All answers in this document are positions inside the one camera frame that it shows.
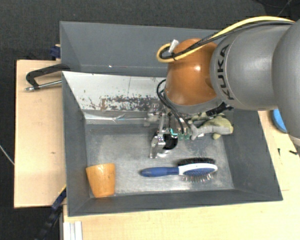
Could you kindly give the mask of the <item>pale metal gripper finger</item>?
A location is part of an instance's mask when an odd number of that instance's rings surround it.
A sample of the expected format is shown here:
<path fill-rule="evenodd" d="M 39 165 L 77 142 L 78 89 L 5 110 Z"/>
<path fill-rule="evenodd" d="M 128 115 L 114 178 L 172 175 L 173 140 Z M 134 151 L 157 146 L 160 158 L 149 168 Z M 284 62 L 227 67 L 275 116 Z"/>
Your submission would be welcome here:
<path fill-rule="evenodd" d="M 164 158 L 169 153 L 169 150 L 165 149 L 166 142 L 163 138 L 158 139 L 157 143 L 157 157 Z"/>
<path fill-rule="evenodd" d="M 150 143 L 150 159 L 155 159 L 158 154 L 158 136 L 154 135 Z"/>

